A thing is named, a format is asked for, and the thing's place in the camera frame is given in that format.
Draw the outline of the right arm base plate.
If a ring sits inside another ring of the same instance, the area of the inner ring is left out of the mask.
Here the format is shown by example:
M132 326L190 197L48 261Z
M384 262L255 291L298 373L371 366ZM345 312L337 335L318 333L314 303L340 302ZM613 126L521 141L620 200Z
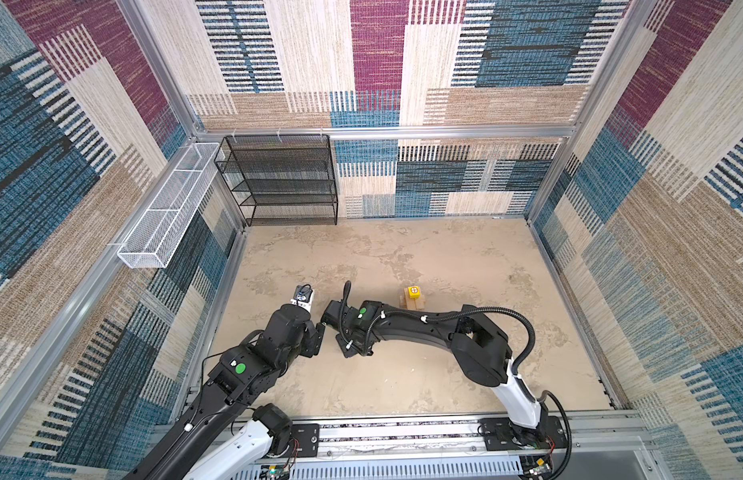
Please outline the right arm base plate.
M477 433L487 451L551 450L569 447L567 430L557 416L541 417L535 428L516 426L508 417L487 417L479 420Z

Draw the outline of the yellow cube block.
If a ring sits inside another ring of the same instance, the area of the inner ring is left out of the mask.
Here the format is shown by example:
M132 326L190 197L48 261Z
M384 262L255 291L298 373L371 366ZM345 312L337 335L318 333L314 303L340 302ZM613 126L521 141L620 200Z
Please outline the yellow cube block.
M419 288L419 286L409 286L409 288L407 288L407 295L411 299L417 299L421 297L421 288Z

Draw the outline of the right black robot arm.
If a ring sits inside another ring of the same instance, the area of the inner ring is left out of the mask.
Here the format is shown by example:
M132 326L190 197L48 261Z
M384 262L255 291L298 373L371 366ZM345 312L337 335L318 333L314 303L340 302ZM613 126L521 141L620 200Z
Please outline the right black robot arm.
M489 316L499 314L519 322L527 344L515 355L509 336ZM531 394L519 375L519 365L535 347L535 328L523 314L505 307L463 305L459 311L404 310L366 300L359 308L331 301L321 322L337 331L337 343L346 358L373 355L381 341L409 341L449 350L463 374L489 388L505 406L509 428L521 445L547 440L543 419L547 408Z

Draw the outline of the wood block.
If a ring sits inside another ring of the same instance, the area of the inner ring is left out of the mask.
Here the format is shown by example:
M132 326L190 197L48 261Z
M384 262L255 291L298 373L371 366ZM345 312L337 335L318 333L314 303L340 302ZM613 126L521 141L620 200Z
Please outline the wood block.
M423 290L421 290L421 297L417 299L411 299L407 295L407 288L405 288L405 291L403 291L403 307L407 310L425 310L425 294L423 294Z

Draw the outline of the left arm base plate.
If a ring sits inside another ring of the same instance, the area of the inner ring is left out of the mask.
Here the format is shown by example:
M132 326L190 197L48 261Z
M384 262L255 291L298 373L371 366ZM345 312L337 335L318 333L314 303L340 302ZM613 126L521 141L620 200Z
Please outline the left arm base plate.
M320 425L318 423L293 424L286 450L280 458L295 460L315 458L318 455Z

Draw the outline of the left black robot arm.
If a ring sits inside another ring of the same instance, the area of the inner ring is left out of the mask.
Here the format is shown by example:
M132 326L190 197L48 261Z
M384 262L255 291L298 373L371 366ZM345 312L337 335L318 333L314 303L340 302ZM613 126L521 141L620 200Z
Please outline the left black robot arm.
M310 307L293 300L270 316L237 346L223 351L199 394L128 479L180 479L214 440L267 392L299 356L320 349L324 329L311 320Z

